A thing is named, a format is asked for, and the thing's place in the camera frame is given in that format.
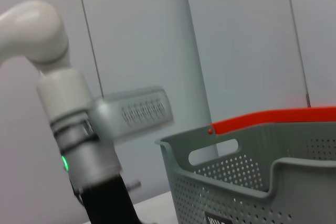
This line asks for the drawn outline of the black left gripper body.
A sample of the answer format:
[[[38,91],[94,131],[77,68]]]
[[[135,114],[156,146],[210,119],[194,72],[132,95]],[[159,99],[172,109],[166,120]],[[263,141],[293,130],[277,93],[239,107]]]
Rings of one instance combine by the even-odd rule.
[[[91,223],[141,223],[120,175],[78,195]]]

